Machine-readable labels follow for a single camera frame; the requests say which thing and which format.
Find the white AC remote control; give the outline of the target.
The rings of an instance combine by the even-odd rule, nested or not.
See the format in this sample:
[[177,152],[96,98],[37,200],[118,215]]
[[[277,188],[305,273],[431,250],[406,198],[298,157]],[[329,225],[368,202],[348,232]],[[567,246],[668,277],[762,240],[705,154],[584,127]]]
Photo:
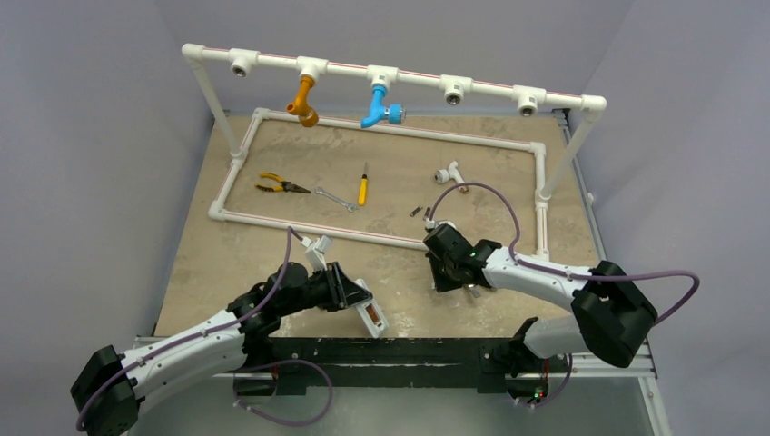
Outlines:
[[379,339],[384,336],[390,325],[365,281],[359,278],[354,283],[361,291],[353,297],[351,307],[359,314],[370,337]]

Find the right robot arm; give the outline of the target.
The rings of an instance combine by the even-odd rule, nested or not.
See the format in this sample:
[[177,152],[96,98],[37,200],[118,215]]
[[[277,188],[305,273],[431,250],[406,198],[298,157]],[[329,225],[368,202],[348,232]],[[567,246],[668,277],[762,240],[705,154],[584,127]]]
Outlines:
[[511,290],[567,311],[561,318],[524,321],[495,357],[513,372],[583,352],[626,368],[656,323],[656,308],[614,263],[589,268],[542,261],[490,240],[470,243],[449,224],[428,231],[423,243],[437,292]]

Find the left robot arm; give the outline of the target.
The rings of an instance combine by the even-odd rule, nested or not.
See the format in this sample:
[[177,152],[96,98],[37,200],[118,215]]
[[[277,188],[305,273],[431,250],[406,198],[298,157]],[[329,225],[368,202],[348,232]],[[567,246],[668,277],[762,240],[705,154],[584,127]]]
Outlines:
[[141,411],[220,372],[274,371],[282,361],[270,336],[281,320],[318,308],[355,309],[374,338],[388,324],[372,293],[338,263],[315,272],[288,262],[205,322],[162,341],[125,352],[112,345],[94,352],[70,393],[88,435],[118,435],[137,423]]

